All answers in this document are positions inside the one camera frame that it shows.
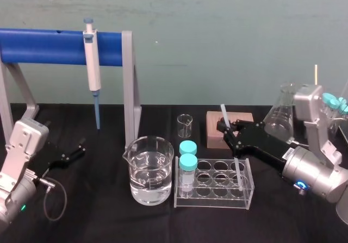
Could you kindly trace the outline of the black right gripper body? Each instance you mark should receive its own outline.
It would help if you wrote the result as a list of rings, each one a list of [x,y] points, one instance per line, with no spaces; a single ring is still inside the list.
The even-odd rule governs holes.
[[[287,161],[283,156],[293,146],[268,134],[264,123],[256,123],[256,126],[258,130],[237,133],[240,157],[256,157],[282,173]]]

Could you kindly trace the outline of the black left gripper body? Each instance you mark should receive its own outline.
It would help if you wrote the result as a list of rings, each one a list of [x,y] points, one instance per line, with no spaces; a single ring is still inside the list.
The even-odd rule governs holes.
[[[52,169],[65,169],[69,166],[68,154],[57,145],[47,142],[36,156],[36,176],[38,178]]]

